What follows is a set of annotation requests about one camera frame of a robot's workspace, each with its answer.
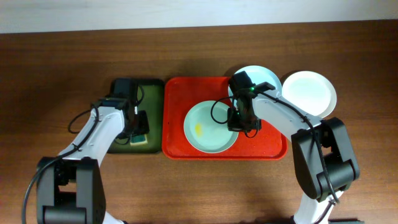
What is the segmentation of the green yellow sponge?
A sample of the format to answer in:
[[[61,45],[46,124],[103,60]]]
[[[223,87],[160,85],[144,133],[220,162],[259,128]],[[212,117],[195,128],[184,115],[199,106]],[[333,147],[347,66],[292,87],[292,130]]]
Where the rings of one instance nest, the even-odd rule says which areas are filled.
[[[130,145],[131,146],[141,146],[148,143],[147,134],[131,135]]]

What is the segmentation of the light green plate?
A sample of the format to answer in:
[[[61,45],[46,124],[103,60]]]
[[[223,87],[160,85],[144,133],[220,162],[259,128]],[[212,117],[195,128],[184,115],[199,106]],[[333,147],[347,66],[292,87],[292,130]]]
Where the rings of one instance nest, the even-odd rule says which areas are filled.
[[[227,124],[217,121],[226,119],[229,106],[214,100],[202,101],[193,106],[185,116],[183,131],[188,142],[198,151],[216,154],[228,150],[237,140],[238,133],[229,131]]]

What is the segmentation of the white plate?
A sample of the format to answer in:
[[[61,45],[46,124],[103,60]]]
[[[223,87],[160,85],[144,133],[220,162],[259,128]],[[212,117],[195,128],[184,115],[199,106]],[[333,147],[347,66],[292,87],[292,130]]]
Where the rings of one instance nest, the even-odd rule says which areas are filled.
[[[337,104],[337,94],[332,83],[312,71],[289,75],[283,82],[282,96],[306,113],[321,118],[330,115]]]

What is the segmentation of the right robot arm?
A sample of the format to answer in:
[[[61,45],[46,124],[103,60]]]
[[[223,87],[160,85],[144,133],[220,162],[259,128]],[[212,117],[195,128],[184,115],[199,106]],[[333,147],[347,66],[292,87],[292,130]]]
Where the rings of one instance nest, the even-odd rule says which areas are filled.
[[[295,175],[303,190],[291,223],[329,223],[333,207],[359,178],[359,165],[346,126],[338,118],[306,114],[270,83],[229,83],[238,108],[239,130],[255,119],[275,127],[292,144]]]

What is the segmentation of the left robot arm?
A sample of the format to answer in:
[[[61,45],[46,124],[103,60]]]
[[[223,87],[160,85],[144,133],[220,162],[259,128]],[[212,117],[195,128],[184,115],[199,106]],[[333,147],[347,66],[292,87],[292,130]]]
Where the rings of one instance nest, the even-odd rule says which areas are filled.
[[[106,210],[100,165],[116,138],[139,133],[139,100],[107,96],[93,103],[76,138],[55,157],[43,157],[37,187],[38,223],[120,223]]]

